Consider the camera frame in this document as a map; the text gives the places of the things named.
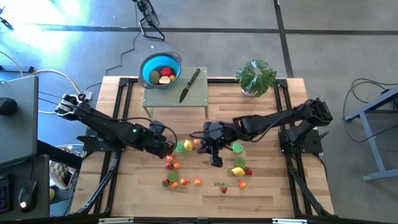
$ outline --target green leaves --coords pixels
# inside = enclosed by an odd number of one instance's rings
[[[276,71],[263,60],[252,60],[238,69],[236,79],[239,79],[245,92],[260,97],[270,86],[274,86]]]

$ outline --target concrete floor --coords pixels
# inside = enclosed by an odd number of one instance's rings
[[[131,48],[132,38],[137,34],[41,31],[24,25],[30,22],[135,27],[134,5],[130,0],[37,0],[19,4],[21,1],[9,1],[2,14],[16,30],[9,32],[0,26],[0,49],[21,65],[70,75],[81,90],[100,82],[105,70],[118,64],[119,54]],[[152,3],[161,27],[278,28],[272,0],[153,0]],[[398,30],[395,0],[280,0],[280,7],[286,29]],[[212,76],[232,77],[244,62],[257,58],[267,60],[278,71],[278,77],[287,76],[279,34],[167,32],[165,35],[165,42],[138,37],[136,51],[126,54],[123,66],[108,75],[137,75],[139,65],[148,55],[174,50],[183,57],[184,66],[206,66]],[[398,35],[289,34],[286,39],[294,77],[304,78],[308,96],[325,100],[335,118],[331,125],[322,128],[330,132],[323,140],[323,147],[335,213],[345,218],[397,222],[398,179],[370,184],[362,181],[363,174],[375,172],[377,167],[369,144],[351,141],[341,117],[345,94],[355,78],[398,81]],[[4,57],[0,63],[11,64]],[[7,79],[16,77],[16,74],[0,75]],[[40,75],[40,90],[55,95],[75,93],[66,79],[51,73]],[[92,90],[96,97],[99,88]],[[372,100],[380,90],[369,85],[358,88],[358,93]],[[40,102],[39,106],[42,110],[53,109],[46,102]],[[349,98],[348,112],[360,106],[354,98]],[[78,144],[75,136],[84,134],[85,129],[77,122],[39,115],[39,139],[53,145]],[[353,123],[351,129],[357,139],[364,137],[360,123]],[[398,153],[383,154],[388,166],[397,166],[394,161],[398,161]],[[52,207],[52,214],[62,214],[65,203],[56,206]]]

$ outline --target keyboard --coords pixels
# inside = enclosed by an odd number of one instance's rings
[[[12,195],[10,195],[10,177],[10,175],[0,176],[0,214],[6,213],[11,210]]]

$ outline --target knife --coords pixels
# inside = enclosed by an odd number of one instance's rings
[[[191,87],[192,83],[195,81],[195,79],[197,78],[199,73],[200,73],[200,69],[197,68],[197,70],[193,74],[191,80],[188,82],[187,86],[182,90],[182,93],[181,93],[181,96],[180,96],[180,103],[184,100],[185,96],[188,93],[189,88]]]

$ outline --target wooden tabletop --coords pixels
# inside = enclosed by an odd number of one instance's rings
[[[96,109],[112,116],[120,77],[104,77]],[[292,106],[307,99],[304,81],[301,78],[287,79]],[[143,116],[143,87],[134,84],[128,117]],[[124,108],[124,93],[119,117]],[[260,114],[267,115],[277,111],[274,91],[269,90],[260,98],[245,96],[240,86],[234,83],[210,83],[208,87],[208,121],[231,122],[231,118]],[[154,119],[172,128],[179,141],[190,139],[194,131],[202,131],[205,120],[201,108],[155,108]],[[140,121],[148,126],[147,121]],[[216,168],[209,165],[209,154],[195,151],[176,154],[175,161],[181,164],[177,171],[180,178],[190,182],[199,176],[203,184],[179,186],[177,189],[163,188],[162,180],[168,171],[165,159],[152,154],[127,148],[122,154],[118,181],[114,195],[112,216],[124,217],[227,217],[227,218],[277,218],[293,217],[292,199],[285,157],[281,154],[278,128],[271,129],[258,143],[242,142],[246,164],[252,169],[252,176],[235,177],[233,152],[220,151],[224,166]],[[164,135],[174,141],[173,135]],[[98,185],[103,163],[103,152],[92,153],[81,167],[71,212],[77,211],[94,192]],[[307,184],[324,208],[333,213],[325,171],[321,162],[311,154],[303,155]],[[247,182],[247,189],[238,187],[238,179]],[[226,183],[226,194],[220,186]],[[304,210],[302,193],[298,196],[300,207]],[[108,188],[103,197],[103,207],[108,198]]]

